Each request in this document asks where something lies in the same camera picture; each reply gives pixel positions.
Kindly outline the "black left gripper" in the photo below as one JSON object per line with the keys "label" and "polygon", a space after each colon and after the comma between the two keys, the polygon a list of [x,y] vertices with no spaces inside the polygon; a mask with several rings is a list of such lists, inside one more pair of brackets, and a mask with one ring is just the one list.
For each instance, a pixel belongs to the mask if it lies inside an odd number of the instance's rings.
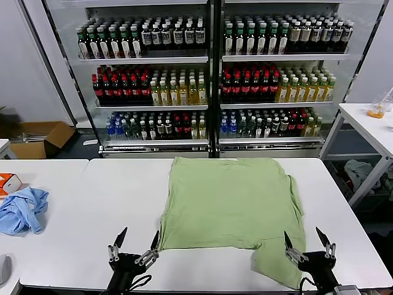
{"label": "black left gripper", "polygon": [[116,237],[114,244],[109,245],[109,265],[113,270],[111,280],[132,279],[147,272],[147,267],[151,267],[159,258],[158,243],[160,231],[154,236],[150,248],[143,254],[119,253],[128,228],[125,227]]}

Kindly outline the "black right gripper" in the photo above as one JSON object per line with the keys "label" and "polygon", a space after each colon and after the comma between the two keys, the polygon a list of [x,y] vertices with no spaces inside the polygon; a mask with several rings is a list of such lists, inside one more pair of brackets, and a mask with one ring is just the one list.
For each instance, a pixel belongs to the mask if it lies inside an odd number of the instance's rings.
{"label": "black right gripper", "polygon": [[296,249],[287,232],[284,231],[285,254],[293,264],[298,264],[298,269],[309,273],[316,286],[338,286],[338,281],[332,269],[336,264],[336,243],[331,243],[325,233],[316,227],[317,235],[325,248],[323,251],[301,253]]}

